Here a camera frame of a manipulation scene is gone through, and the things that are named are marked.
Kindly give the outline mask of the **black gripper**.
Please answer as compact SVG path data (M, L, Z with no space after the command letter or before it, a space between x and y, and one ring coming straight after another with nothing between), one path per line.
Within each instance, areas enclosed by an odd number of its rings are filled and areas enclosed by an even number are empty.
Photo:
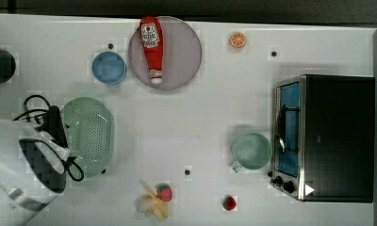
M68 147L60 110L57 106L51 105L49 107L48 112L43 117L41 130L47 132L58 146Z

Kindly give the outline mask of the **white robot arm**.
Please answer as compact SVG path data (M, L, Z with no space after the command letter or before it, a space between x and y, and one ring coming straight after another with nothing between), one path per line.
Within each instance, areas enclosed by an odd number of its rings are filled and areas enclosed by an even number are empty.
M63 193L69 155L56 106L43 122L0 120L0 226L25 226Z

